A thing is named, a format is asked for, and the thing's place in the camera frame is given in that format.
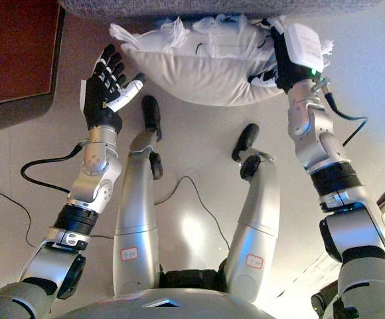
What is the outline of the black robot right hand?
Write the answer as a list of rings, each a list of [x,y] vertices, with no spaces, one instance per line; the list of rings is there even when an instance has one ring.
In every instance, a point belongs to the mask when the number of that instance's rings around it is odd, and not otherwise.
[[[265,19],[262,25],[270,32],[274,58],[248,82],[261,88],[275,86],[285,93],[302,80],[317,83],[325,67],[318,33],[299,23],[287,26],[283,17]]]

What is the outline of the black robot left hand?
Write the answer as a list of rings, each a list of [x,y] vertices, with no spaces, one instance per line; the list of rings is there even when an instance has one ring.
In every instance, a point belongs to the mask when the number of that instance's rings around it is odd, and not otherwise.
[[[118,111],[129,104],[145,84],[142,73],[125,83],[123,70],[121,55],[110,44],[98,57],[91,77],[81,81],[80,109],[89,130],[109,126],[120,132],[122,119]]]

